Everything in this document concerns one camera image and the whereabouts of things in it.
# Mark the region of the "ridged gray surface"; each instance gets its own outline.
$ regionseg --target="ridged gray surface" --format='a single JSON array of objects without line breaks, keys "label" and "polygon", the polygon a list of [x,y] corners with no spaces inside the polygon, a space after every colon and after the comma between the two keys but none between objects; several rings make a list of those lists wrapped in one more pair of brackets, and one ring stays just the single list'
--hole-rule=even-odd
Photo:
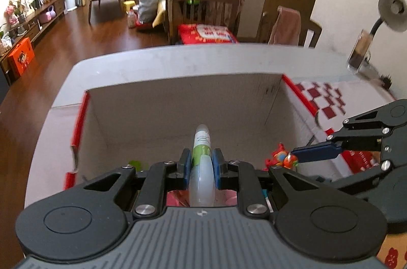
[{"label": "ridged gray surface", "polygon": [[283,244],[271,225],[237,208],[168,208],[154,220],[137,222],[111,252],[77,264],[27,258],[21,269],[383,269],[376,258],[352,264],[321,263]]}]

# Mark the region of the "red and white checkered pattern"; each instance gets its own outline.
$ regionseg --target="red and white checkered pattern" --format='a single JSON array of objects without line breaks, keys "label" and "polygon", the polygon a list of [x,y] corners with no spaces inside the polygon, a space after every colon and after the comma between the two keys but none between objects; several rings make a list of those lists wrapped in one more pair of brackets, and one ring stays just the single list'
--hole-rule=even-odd
[{"label": "red and white checkered pattern", "polygon": [[321,110],[328,119],[346,114],[344,109],[346,104],[341,91],[330,83],[304,81],[296,84],[296,87],[310,104],[315,109]]}]

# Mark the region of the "red toy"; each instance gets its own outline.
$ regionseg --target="red toy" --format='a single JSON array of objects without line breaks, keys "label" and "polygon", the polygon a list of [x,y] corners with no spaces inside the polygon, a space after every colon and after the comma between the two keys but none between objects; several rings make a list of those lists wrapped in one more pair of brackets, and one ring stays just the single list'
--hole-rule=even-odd
[{"label": "red toy", "polygon": [[286,151],[284,145],[282,143],[278,144],[278,148],[276,151],[272,152],[272,159],[265,159],[266,169],[272,165],[280,165],[287,169],[292,169],[296,165],[298,165],[298,158]]}]

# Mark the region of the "red seat cushion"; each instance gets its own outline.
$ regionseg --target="red seat cushion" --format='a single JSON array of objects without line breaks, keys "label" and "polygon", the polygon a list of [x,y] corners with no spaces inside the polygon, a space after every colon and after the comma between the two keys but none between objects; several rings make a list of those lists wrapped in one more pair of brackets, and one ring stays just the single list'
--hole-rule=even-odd
[{"label": "red seat cushion", "polygon": [[178,34],[183,44],[238,43],[225,26],[207,24],[181,24]]}]

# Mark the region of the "wooden floor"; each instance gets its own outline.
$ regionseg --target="wooden floor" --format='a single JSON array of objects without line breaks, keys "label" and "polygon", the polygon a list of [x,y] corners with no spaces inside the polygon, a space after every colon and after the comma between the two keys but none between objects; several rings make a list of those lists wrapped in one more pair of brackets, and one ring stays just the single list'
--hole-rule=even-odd
[{"label": "wooden floor", "polygon": [[35,47],[36,59],[0,105],[0,269],[23,258],[14,223],[24,208],[26,183],[38,136],[55,96],[72,67],[99,55],[168,45],[163,32],[128,29],[117,0],[100,9],[69,12]]}]

